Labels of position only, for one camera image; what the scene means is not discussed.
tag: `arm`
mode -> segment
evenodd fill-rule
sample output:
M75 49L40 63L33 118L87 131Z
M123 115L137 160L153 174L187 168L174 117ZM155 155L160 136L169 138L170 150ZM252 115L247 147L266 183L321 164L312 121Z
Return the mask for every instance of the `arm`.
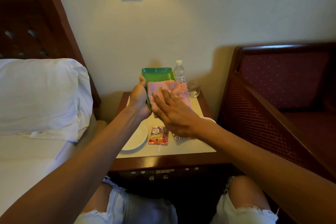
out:
M171 92L163 95L165 103L153 96L159 107L153 111L170 131L229 156L297 223L336 223L336 184L200 118Z
M81 152L55 169L0 217L0 223L73 223L101 184L122 147L151 114L145 78L130 104Z

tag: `pink towel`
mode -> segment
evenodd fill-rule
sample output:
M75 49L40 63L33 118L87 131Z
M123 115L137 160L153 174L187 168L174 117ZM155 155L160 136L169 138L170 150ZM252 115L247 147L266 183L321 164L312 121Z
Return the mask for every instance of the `pink towel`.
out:
M183 101L187 106L191 107L189 92L187 89L187 84L181 81L174 82L173 80L163 81L163 82L149 82L147 83L147 93L148 99L152 106L152 110L156 111L158 106L154 102L152 94L155 93L159 96L159 98L164 101L162 92L160 88L164 88L166 90L171 90L174 95L176 95L179 99Z

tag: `pillow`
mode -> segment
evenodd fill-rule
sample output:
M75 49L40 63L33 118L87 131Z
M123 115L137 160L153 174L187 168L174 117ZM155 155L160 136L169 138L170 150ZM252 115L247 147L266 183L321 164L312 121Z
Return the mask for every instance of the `pillow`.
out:
M0 134L77 142L92 114L89 75L73 59L0 60Z

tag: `bottle label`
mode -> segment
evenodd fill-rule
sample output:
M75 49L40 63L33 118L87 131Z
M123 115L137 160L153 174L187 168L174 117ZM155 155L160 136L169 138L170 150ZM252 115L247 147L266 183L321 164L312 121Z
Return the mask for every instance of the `bottle label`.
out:
M182 81L182 82L184 82L184 76L176 77L176 81Z

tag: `green tray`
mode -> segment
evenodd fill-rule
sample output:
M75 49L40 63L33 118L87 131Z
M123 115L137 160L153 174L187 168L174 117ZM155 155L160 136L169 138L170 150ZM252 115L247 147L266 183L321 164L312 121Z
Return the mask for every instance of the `green tray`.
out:
M173 69L170 67L154 67L154 68L143 68L141 69L141 75L145 77L146 82L162 82L168 80L176 81ZM152 110L152 106L148 100L147 94L147 105L150 110Z

